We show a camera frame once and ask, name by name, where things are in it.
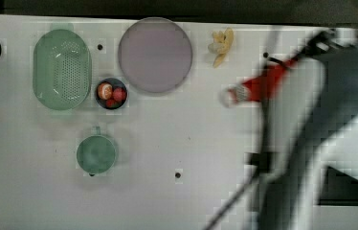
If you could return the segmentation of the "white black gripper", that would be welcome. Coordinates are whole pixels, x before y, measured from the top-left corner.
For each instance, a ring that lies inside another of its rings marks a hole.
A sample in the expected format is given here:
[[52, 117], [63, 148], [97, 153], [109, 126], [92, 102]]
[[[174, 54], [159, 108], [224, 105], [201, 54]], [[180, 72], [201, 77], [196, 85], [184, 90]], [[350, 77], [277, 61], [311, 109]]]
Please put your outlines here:
[[334, 28], [316, 33], [296, 53], [296, 59], [311, 58], [341, 49], [342, 45], [335, 41], [336, 37], [337, 32]]

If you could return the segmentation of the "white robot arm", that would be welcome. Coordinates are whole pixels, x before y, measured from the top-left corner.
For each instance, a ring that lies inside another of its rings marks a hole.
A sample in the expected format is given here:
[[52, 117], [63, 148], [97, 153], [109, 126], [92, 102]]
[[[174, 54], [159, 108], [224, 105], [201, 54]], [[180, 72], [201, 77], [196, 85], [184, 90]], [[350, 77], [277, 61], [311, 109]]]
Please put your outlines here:
[[257, 230], [290, 230], [318, 148], [358, 117], [358, 43], [311, 57], [324, 68], [324, 85], [280, 166], [267, 174]]

